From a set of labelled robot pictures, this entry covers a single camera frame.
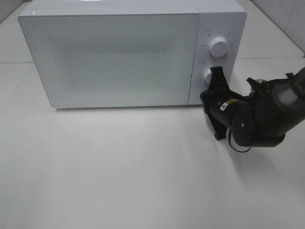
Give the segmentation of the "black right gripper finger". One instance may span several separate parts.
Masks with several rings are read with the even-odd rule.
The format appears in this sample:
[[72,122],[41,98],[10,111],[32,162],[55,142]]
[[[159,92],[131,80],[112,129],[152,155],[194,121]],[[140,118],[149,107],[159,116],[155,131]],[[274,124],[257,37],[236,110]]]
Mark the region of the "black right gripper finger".
[[212,92],[215,90],[230,90],[228,82],[224,76],[223,68],[221,66],[210,68],[212,76],[210,79],[208,91]]

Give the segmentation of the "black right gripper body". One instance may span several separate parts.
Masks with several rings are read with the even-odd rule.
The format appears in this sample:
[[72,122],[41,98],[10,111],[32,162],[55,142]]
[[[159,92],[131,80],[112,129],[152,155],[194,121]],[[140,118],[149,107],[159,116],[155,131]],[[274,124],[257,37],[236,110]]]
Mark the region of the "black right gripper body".
[[200,98],[216,140],[225,139],[229,131],[239,146],[250,146],[254,131],[253,108],[242,100],[241,95],[218,89],[204,91]]

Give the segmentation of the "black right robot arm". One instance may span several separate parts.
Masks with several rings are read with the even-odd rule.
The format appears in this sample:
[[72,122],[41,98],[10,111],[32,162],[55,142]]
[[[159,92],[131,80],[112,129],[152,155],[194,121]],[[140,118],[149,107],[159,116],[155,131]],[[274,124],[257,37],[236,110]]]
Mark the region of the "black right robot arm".
[[204,112],[216,140],[231,139],[243,147],[275,147],[305,119],[305,70],[285,79],[248,78],[248,96],[229,88],[223,69],[210,68],[208,89],[201,93]]

